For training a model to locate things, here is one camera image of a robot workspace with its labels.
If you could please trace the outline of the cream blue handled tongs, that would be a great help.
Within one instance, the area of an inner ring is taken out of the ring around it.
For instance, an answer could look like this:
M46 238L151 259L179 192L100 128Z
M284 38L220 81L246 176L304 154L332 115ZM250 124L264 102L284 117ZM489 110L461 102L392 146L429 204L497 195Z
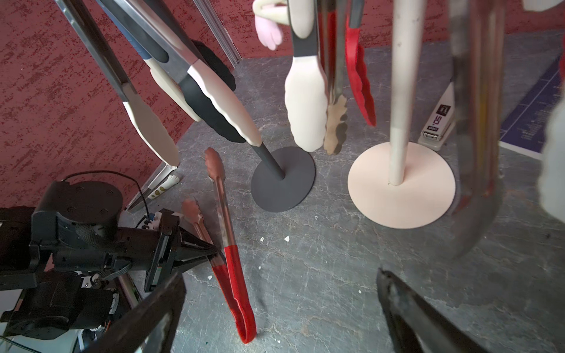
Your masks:
M149 67L150 73L154 81L159 87L173 100L175 103L184 110L195 122L201 121L198 114L186 103L185 97L178 84L159 66L155 60L142 46L136 41L134 37L122 26L118 19L107 9L107 7L99 0L98 5L104 10L110 20L116 25L123 36L132 45L135 51L143 59L144 63Z

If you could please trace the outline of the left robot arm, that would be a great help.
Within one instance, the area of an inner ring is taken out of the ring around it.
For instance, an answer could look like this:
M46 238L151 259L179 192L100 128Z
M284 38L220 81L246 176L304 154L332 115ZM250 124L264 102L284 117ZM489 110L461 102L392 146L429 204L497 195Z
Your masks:
M154 230L119 226L122 204L121 191L107 182L56 181L36 207L1 210L1 289L21 291L19 305L1 315L5 336L53 340L105 327L119 291L86 288L85 277L110 282L143 271L150 292L216 254L169 210Z

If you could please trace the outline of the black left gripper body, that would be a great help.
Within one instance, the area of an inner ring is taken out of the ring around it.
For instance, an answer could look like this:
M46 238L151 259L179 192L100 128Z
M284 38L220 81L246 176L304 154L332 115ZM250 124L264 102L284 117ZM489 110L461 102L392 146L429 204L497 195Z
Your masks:
M154 291L176 273L186 272L217 254L218 248L180 226L165 210L157 229L121 227L114 243L114 271L145 271L144 291Z

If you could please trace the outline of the red looped long steel tongs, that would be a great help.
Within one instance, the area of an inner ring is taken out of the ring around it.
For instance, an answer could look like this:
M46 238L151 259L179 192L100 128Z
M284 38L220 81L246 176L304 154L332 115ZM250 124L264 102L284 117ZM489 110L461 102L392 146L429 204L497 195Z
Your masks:
M503 201L499 169L505 1L450 1L456 145L461 187L450 251L465 256Z

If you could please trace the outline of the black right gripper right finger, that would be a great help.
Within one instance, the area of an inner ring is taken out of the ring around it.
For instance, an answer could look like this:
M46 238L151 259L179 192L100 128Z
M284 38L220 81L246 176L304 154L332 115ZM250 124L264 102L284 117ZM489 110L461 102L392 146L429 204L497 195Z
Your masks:
M393 272L378 270L378 298L395 352L485 352Z

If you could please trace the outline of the long red handled steel tongs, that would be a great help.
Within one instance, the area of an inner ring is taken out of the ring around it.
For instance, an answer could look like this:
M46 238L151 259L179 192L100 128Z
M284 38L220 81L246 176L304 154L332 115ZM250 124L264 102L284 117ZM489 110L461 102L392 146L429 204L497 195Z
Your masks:
M205 164L215 191L223 244L223 248L218 250L216 254L210 255L208 260L234 317L238 334L242 342L248 344L255 339L257 330L232 228L225 191L225 169L219 153L212 148L205 150Z

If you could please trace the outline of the small red silicone tongs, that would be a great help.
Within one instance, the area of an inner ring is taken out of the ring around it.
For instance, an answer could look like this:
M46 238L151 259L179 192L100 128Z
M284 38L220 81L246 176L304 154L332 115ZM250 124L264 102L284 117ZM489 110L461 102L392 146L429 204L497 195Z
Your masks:
M344 64L353 96L369 126L376 125L365 51L360 44L364 1L320 1L319 37L322 68L332 88Z

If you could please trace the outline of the scalloped steel serving tongs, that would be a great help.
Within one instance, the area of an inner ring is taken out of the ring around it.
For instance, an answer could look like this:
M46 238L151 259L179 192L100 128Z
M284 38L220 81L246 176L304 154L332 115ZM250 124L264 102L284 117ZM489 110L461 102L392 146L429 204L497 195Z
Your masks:
M347 100L337 84L336 1L290 1L293 58L285 79L291 132L305 151L340 153L347 138Z

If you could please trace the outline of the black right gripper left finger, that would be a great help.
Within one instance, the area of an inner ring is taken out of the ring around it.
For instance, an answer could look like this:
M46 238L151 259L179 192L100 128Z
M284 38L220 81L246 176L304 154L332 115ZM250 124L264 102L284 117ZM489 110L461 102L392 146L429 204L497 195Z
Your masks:
M185 283L175 274L134 307L86 352L170 352L185 301Z

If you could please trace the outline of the dark grey utensil rack stand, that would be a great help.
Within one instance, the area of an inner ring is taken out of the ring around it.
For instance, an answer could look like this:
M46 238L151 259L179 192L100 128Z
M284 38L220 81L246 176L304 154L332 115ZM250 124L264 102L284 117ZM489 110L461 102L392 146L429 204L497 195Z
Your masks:
M285 147L270 152L264 145L258 128L252 121L232 88L212 80L212 74L202 74L209 79L204 90L212 95L221 113L250 144L261 162L252 177L251 190L256 204L262 209L279 213L297 206L309 194L315 180L312 157L298 147Z

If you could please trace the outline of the pink handled tweezers tongs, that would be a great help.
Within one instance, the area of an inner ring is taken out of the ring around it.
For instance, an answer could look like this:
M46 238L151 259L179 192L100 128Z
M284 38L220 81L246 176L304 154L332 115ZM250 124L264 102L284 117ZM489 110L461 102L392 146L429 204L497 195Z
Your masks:
M269 50L276 50L283 42L283 31L279 25L290 25L288 2L255 0L252 10L259 41Z

